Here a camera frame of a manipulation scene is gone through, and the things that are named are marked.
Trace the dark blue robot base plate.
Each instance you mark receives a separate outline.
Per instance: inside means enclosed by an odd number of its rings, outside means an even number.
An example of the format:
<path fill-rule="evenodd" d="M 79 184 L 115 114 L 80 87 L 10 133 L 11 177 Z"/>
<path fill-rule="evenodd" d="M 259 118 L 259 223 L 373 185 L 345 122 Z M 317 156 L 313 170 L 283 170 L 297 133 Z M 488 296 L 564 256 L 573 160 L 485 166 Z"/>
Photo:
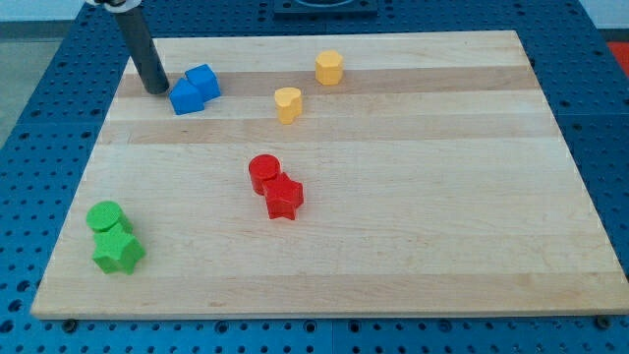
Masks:
<path fill-rule="evenodd" d="M 296 16 L 374 15 L 377 0 L 273 0 L 276 18 Z"/>

